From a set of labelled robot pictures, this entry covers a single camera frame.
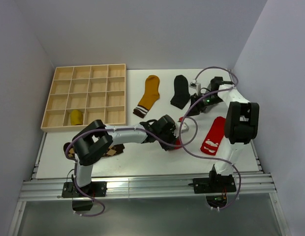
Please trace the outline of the black sock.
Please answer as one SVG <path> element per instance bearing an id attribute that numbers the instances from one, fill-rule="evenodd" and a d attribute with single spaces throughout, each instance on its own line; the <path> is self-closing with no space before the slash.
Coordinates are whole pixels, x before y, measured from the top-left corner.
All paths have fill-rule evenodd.
<path id="1" fill-rule="evenodd" d="M 183 75 L 177 75 L 174 79 L 174 96 L 170 104 L 183 109 L 190 100 L 189 83 Z"/>

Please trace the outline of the yellow bear sock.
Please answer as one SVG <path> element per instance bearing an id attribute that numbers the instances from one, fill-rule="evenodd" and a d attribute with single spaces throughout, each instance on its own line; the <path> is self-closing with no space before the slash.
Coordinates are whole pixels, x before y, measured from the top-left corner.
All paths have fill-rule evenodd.
<path id="1" fill-rule="evenodd" d="M 70 123 L 73 126 L 83 125 L 83 113 L 79 110 L 72 110 L 70 113 Z"/>

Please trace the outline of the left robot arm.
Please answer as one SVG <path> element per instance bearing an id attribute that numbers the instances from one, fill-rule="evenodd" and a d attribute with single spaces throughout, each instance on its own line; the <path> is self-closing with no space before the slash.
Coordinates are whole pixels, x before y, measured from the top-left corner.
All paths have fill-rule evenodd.
<path id="1" fill-rule="evenodd" d="M 158 141 L 164 150 L 172 150 L 178 136 L 177 128 L 177 123 L 169 115 L 130 126 L 105 125 L 99 119 L 93 121 L 72 139 L 69 146 L 78 157 L 73 191 L 79 196 L 90 193 L 93 165 L 103 157 L 109 147 Z"/>

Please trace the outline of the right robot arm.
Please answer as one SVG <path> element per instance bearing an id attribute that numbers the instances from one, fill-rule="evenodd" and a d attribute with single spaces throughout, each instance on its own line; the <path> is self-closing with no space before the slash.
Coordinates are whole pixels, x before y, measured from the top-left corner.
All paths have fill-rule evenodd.
<path id="1" fill-rule="evenodd" d="M 206 113 L 221 102 L 228 107 L 222 135 L 225 148 L 218 155 L 222 160 L 214 164 L 216 172 L 221 175 L 229 175 L 235 171 L 233 166 L 244 147 L 255 139 L 258 132 L 259 104 L 245 99 L 236 89 L 236 84 L 225 81 L 222 77 L 214 77 L 205 92 L 201 93 L 199 82 L 190 83 L 196 93 L 190 98 L 187 113 L 189 117 Z"/>

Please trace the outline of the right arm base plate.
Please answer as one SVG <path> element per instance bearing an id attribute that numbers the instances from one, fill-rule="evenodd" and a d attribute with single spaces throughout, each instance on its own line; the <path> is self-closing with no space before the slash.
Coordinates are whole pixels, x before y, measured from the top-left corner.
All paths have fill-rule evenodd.
<path id="1" fill-rule="evenodd" d="M 193 187 L 195 194 L 203 193 L 233 193 L 237 191 L 235 181 L 233 177 L 210 179 L 206 178 L 194 178 L 189 186 Z"/>

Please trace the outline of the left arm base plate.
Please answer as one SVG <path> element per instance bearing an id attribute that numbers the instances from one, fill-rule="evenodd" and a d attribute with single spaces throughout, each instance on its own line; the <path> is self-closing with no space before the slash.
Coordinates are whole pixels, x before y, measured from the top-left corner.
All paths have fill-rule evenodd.
<path id="1" fill-rule="evenodd" d="M 88 196 L 105 197 L 106 190 L 107 190 L 107 182 L 92 181 L 90 184 L 88 184 L 84 187 L 81 187 L 81 190 Z M 71 181 L 71 182 L 64 183 L 61 197 L 62 198 L 79 198 L 79 197 L 85 197 L 85 195 L 83 195 L 81 192 L 79 192 L 76 189 L 74 183 Z"/>

